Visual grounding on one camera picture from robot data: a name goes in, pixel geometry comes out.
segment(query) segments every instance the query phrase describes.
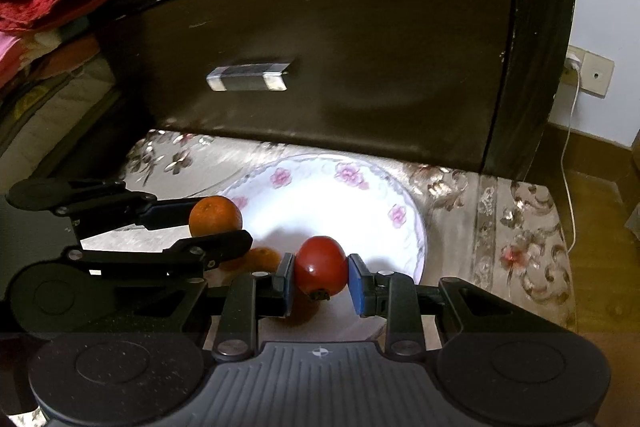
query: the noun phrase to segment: electrical outlet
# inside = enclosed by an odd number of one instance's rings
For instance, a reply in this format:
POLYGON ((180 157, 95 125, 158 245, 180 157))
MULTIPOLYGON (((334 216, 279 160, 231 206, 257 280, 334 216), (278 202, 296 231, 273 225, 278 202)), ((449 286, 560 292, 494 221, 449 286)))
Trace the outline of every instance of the electrical outlet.
MULTIPOLYGON (((589 91, 600 97, 604 97, 609 89, 609 83, 613 76, 614 62, 575 46, 569 46, 569 53, 578 57, 582 63, 580 68, 580 89, 589 91)), ((564 68, 561 77, 562 82, 575 86, 578 83, 578 74, 574 70, 564 68)))

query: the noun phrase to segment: pink flower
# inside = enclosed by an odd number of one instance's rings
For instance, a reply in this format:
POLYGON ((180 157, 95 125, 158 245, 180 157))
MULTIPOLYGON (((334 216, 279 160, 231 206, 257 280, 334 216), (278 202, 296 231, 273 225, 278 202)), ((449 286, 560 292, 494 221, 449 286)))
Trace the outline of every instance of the pink flower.
POLYGON ((500 255, 500 263, 505 270, 513 267, 526 268, 529 262, 527 252, 517 247, 504 247, 500 255))
POLYGON ((238 207, 238 210, 242 210, 249 202, 249 200, 244 196, 236 196, 235 198, 231 198, 231 201, 233 201, 233 204, 238 207))
POLYGON ((360 173, 360 168, 353 163, 338 163, 335 166, 335 178, 350 187, 359 187, 362 190, 369 188, 369 184, 364 181, 360 173))
POLYGON ((273 188, 286 187, 291 182, 291 172, 287 169, 277 168, 270 180, 273 188))
POLYGON ((395 229, 399 229, 406 222, 406 209, 400 204, 395 204, 388 213, 389 219, 395 229))

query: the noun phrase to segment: wall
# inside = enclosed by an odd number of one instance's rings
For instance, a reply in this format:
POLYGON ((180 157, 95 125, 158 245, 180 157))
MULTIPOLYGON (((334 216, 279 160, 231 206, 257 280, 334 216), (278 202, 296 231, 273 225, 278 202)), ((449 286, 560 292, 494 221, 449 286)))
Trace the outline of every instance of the wall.
MULTIPOLYGON (((605 98, 580 93, 572 127, 630 147, 640 128, 640 0, 576 0, 570 42, 616 63, 605 98)), ((574 89, 559 86, 551 122, 568 124, 574 89)))

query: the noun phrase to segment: floral plate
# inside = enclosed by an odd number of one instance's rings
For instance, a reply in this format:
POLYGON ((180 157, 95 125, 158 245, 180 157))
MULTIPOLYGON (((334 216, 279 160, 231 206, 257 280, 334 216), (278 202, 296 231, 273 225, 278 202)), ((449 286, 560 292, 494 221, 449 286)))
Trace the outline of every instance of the floral plate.
MULTIPOLYGON (((313 235, 333 237, 371 271, 422 277, 425 231, 404 187, 383 169, 346 156, 291 156, 260 166, 221 194, 242 212, 254 247, 296 252, 313 235)), ((260 321, 260 340, 354 341, 375 337, 384 319, 359 318, 348 289, 322 303, 304 325, 260 321)))

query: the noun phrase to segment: crosshair symbol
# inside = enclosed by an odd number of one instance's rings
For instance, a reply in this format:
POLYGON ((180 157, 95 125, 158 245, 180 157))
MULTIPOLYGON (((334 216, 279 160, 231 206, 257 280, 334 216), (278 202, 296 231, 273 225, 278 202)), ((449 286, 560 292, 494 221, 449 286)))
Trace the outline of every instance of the crosshair symbol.
POLYGON ((330 352, 331 351, 322 346, 318 346, 313 351, 310 351, 313 356, 318 357, 319 359, 322 359, 322 357, 326 357, 330 352))

